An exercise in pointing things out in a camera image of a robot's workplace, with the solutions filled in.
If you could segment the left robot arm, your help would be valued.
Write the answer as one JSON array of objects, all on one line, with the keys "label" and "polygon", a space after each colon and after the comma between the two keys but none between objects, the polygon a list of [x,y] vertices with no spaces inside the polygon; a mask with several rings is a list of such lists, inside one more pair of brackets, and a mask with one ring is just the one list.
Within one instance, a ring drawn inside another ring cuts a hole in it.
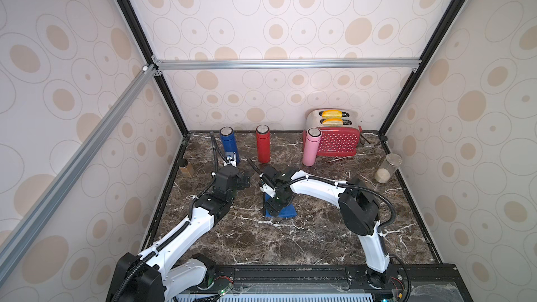
[{"label": "left robot arm", "polygon": [[214,282],[214,262],[197,256],[176,266],[191,246],[228,214],[237,191],[250,187],[250,176],[232,165],[213,174],[193,198],[187,216],[162,239],[137,255],[126,253],[116,265],[107,301],[170,301],[191,287]]}]

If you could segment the red thermos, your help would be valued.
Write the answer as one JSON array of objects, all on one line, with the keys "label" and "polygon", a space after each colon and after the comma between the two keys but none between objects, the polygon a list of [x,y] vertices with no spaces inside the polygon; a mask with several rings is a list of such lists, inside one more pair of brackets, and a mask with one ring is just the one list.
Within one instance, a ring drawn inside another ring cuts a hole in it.
[{"label": "red thermos", "polygon": [[268,164],[271,160],[271,134],[270,128],[260,124],[256,128],[257,158],[261,164]]}]

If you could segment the blue cleaning cloth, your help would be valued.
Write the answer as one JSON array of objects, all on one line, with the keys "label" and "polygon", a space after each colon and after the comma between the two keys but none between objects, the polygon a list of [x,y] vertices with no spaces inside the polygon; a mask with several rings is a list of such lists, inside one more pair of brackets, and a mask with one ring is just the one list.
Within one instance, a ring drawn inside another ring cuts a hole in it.
[{"label": "blue cleaning cloth", "polygon": [[[267,201],[270,199],[271,197],[268,195],[268,194],[265,194],[265,197],[264,197],[264,207],[265,205],[267,204]],[[270,214],[270,212],[268,212],[268,209],[265,208],[265,214],[264,216],[266,218],[273,218],[273,217],[277,217],[277,218],[285,218],[285,219],[290,219],[290,218],[296,218],[297,217],[297,212],[296,212],[296,209],[294,207],[293,204],[290,204],[288,206],[286,206],[284,209],[282,209],[281,212],[279,212],[278,216],[272,216]]]}]

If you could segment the blue thermos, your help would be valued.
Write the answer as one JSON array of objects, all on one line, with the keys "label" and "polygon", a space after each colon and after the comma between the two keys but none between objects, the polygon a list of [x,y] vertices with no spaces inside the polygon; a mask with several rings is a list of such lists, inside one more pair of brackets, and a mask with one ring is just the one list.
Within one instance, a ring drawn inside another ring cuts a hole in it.
[{"label": "blue thermos", "polygon": [[223,127],[220,129],[220,138],[225,152],[233,152],[236,163],[240,162],[239,149],[236,144],[234,130],[231,127]]}]

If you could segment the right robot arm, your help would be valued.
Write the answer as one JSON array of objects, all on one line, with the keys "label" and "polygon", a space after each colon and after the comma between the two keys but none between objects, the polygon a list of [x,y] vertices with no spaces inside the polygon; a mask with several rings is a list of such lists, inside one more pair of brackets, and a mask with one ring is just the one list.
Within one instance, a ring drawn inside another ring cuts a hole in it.
[{"label": "right robot arm", "polygon": [[264,208],[269,215],[279,215],[297,195],[326,201],[340,210],[345,226],[359,236],[369,270],[387,272],[390,256],[383,229],[394,223],[397,211],[385,196],[359,180],[331,180],[290,167],[280,172],[268,166],[259,175],[260,190],[268,196]]}]

